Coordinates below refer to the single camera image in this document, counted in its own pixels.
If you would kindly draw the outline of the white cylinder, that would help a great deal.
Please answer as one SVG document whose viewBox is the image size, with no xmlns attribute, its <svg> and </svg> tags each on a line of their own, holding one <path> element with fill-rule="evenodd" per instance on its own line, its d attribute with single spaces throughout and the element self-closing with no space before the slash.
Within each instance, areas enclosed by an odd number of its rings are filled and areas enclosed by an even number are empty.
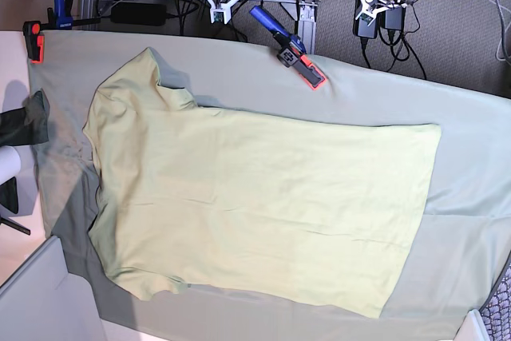
<svg viewBox="0 0 511 341">
<path fill-rule="evenodd" d="M 22 168 L 22 160 L 18 151 L 10 146 L 0 148 L 0 184 L 17 176 Z"/>
</svg>

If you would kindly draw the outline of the aluminium frame post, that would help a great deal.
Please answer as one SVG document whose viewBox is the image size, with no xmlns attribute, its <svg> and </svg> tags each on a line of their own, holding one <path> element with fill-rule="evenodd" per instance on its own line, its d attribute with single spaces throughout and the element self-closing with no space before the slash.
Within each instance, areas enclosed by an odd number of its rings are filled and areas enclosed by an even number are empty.
<svg viewBox="0 0 511 341">
<path fill-rule="evenodd" d="M 315 53 L 317 13 L 320 0 L 294 0 L 280 5 L 295 21 L 295 33 L 301 38 L 308 54 Z"/>
</svg>

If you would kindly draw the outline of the yellow-green T-shirt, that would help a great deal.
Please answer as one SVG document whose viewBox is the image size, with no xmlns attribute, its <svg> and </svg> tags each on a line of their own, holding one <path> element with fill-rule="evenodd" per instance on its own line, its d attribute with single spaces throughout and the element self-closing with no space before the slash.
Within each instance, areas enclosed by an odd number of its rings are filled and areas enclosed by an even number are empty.
<svg viewBox="0 0 511 341">
<path fill-rule="evenodd" d="M 442 131 L 199 106 L 150 50 L 96 90 L 89 238 L 138 299 L 189 285 L 377 318 L 422 220 Z"/>
</svg>

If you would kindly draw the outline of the white box left bottom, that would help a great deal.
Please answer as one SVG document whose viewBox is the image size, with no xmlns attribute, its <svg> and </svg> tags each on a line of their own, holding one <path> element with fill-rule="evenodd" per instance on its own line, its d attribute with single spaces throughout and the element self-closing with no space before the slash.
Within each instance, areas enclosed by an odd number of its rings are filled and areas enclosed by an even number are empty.
<svg viewBox="0 0 511 341">
<path fill-rule="evenodd" d="M 2 340 L 105 340 L 93 290 L 68 271 L 56 236 L 1 286 Z"/>
</svg>

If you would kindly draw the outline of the dark green hanging cloth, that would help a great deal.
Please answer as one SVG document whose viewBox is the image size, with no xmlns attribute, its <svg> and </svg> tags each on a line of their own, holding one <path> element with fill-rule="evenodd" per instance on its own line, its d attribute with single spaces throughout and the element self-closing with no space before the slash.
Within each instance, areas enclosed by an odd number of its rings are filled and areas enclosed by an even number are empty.
<svg viewBox="0 0 511 341">
<path fill-rule="evenodd" d="M 38 90 L 22 108 L 1 113 L 1 146 L 39 145 L 49 140 L 50 104 Z"/>
</svg>

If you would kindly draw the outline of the blue orange clamp centre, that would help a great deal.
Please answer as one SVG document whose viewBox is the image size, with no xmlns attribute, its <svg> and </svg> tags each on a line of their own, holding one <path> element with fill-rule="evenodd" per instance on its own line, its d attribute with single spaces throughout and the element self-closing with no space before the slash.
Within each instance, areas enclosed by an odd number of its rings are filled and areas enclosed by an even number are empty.
<svg viewBox="0 0 511 341">
<path fill-rule="evenodd" d="M 327 81 L 323 72 L 307 57 L 307 51 L 300 37 L 288 32 L 262 6 L 252 7 L 249 14 L 279 43 L 280 50 L 277 58 L 284 66 L 292 68 L 313 90 Z"/>
</svg>

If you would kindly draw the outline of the black power adapter left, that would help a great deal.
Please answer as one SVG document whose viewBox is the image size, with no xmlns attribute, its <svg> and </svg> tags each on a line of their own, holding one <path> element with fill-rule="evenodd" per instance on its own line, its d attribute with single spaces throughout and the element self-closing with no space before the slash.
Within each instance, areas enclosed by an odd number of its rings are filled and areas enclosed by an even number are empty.
<svg viewBox="0 0 511 341">
<path fill-rule="evenodd" d="M 163 26 L 167 18 L 165 5 L 137 2 L 116 4 L 109 15 L 113 23 L 139 26 Z"/>
</svg>

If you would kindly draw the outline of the black power brick pair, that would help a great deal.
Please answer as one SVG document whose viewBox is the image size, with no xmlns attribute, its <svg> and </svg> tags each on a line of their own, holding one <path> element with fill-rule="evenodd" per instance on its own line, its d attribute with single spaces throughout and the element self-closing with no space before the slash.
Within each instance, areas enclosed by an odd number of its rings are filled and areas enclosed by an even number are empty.
<svg viewBox="0 0 511 341">
<path fill-rule="evenodd" d="M 374 19 L 362 15 L 354 20 L 353 35 L 359 38 L 375 39 L 380 29 L 401 31 L 404 28 L 405 16 L 404 8 L 384 11 Z"/>
</svg>

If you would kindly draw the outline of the grey-green table cloth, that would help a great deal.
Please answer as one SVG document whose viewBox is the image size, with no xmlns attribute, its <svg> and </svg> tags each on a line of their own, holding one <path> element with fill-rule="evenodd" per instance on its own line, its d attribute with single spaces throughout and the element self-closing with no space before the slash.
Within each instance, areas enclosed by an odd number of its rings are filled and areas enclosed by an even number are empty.
<svg viewBox="0 0 511 341">
<path fill-rule="evenodd" d="M 378 319 L 212 287 L 144 302 L 106 279 L 87 236 L 98 179 L 82 129 L 96 88 L 148 48 L 163 82 L 202 105 L 346 125 L 440 125 L 425 214 Z M 205 38 L 56 31 L 44 56 L 29 67 L 30 88 L 50 104 L 50 139 L 34 150 L 44 227 L 61 239 L 69 271 L 90 283 L 102 319 L 171 340 L 451 339 L 507 265 L 507 99 L 320 56 L 329 81 L 314 91 L 267 47 Z"/>
</svg>

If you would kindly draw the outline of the patterned grey basket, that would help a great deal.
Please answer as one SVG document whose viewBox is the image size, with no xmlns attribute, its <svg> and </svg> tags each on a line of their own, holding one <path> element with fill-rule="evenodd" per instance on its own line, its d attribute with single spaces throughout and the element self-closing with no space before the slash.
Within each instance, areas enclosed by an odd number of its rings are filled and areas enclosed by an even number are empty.
<svg viewBox="0 0 511 341">
<path fill-rule="evenodd" d="M 490 340 L 510 341 L 510 264 L 499 275 L 479 311 Z"/>
</svg>

